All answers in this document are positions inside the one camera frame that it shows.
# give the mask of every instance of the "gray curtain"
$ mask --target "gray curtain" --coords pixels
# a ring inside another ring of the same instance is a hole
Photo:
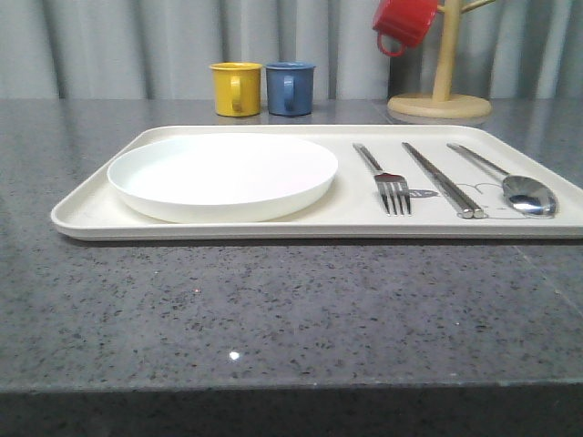
[[[442,17],[389,59],[379,0],[0,0],[0,97],[212,98],[208,65],[304,60],[316,98],[432,89]],[[464,15],[454,91],[583,97],[583,0],[497,0]]]

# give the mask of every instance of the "wooden mug tree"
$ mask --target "wooden mug tree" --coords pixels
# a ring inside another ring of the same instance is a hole
[[[444,15],[444,29],[439,50],[433,94],[403,94],[389,100],[390,110],[410,116],[435,118],[483,117],[492,111],[490,103],[480,97],[452,94],[455,51],[462,14],[496,0],[445,0],[437,11]]]

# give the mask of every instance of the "tray rim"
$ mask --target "tray rim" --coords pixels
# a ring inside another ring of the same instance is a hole
[[[181,130],[195,130],[197,132],[180,133]],[[483,231],[482,229],[473,229],[472,233],[460,233],[455,230],[455,226],[450,225],[432,225],[433,227],[443,228],[442,233],[434,231],[427,231],[421,229],[423,226],[408,226],[404,229],[396,229],[394,225],[378,225],[378,224],[356,224],[352,225],[352,229],[348,232],[351,225],[347,224],[319,224],[319,223],[302,223],[302,222],[259,222],[259,223],[197,223],[197,224],[179,224],[179,223],[152,223],[141,226],[78,226],[76,224],[67,223],[60,218],[60,213],[63,208],[66,208],[67,203],[71,198],[74,198],[80,191],[90,188],[95,184],[98,178],[101,178],[101,173],[107,171],[107,167],[120,155],[129,150],[139,147],[141,142],[155,141],[156,137],[163,136],[185,136],[195,135],[196,133],[209,132],[263,132],[273,131],[273,133],[290,135],[317,135],[317,134],[353,134],[355,129],[359,129],[361,134],[382,134],[383,131],[391,131],[391,133],[399,133],[398,131],[441,131],[440,134],[454,131],[456,134],[467,132],[470,135],[483,137],[487,139],[494,139],[508,147],[511,154],[523,158],[529,165],[535,165],[539,169],[544,169],[553,175],[554,178],[560,179],[564,184],[575,189],[579,194],[583,195],[583,190],[575,184],[564,179],[554,171],[536,162],[523,152],[516,150],[504,141],[495,137],[478,127],[458,126],[458,125],[169,125],[161,127],[152,127],[144,130],[127,145],[121,148],[113,157],[106,160],[94,173],[82,181],[71,192],[64,196],[50,212],[50,218],[56,229],[73,239],[84,241],[128,241],[128,240],[198,240],[198,239],[580,239],[583,238],[582,226],[555,226],[555,227],[533,227],[525,235],[524,226],[505,226],[505,229],[515,229],[515,232],[497,233],[493,228],[490,231]],[[332,132],[322,132],[322,130],[331,130]],[[148,230],[155,229],[158,233],[152,235]],[[205,230],[205,232],[196,232],[197,230]],[[261,233],[257,233],[257,229],[264,229]]]

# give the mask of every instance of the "table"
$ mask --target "table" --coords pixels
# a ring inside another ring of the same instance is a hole
[[[492,103],[476,127],[583,187],[583,102]],[[50,222],[148,128],[399,122],[380,100],[2,100],[0,435],[580,435],[581,240],[89,243]]]

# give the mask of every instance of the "mug handle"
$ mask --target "mug handle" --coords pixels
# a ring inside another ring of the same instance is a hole
[[[293,95],[295,83],[293,76],[286,76],[283,78],[283,103],[286,111],[293,111]]]
[[[397,50],[396,52],[390,52],[390,51],[388,51],[383,46],[383,34],[381,34],[380,32],[378,32],[376,34],[376,45],[379,47],[379,50],[381,50],[387,56],[400,56],[400,55],[402,55],[404,53],[404,50],[406,49],[406,47],[404,46],[404,44],[401,43],[401,48],[399,48],[399,50]]]
[[[240,77],[232,76],[230,78],[230,94],[232,95],[232,108],[235,112],[241,112],[243,109],[240,104]]]

